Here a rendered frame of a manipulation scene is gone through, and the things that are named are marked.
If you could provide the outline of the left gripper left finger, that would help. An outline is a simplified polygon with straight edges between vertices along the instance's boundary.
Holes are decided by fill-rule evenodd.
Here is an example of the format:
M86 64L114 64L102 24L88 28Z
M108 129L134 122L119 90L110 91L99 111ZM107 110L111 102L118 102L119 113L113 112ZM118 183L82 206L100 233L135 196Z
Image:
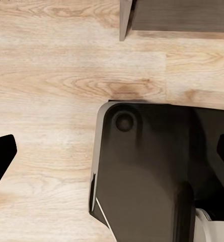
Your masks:
M0 180L17 154L17 145L13 134L0 137Z

